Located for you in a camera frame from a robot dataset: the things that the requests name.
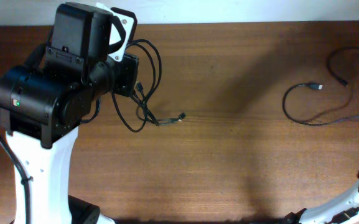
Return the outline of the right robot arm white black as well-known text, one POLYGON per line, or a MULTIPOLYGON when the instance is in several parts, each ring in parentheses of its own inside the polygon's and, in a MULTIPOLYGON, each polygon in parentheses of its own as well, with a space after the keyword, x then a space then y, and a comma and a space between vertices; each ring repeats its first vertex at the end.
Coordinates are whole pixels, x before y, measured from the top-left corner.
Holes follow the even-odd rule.
POLYGON ((285 224, 345 224, 359 222, 358 180, 348 190, 327 203, 288 213, 280 222, 285 224))

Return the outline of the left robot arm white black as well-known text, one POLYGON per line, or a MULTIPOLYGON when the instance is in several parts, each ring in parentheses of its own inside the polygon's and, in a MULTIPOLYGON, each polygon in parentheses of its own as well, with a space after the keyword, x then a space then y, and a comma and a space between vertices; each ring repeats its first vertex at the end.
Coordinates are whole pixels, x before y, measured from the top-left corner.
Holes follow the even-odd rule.
POLYGON ((93 102, 133 92, 139 61, 126 53, 133 12, 66 2, 22 65, 0 79, 0 125, 14 160, 15 223, 111 223, 99 206, 68 193, 78 130, 93 102))

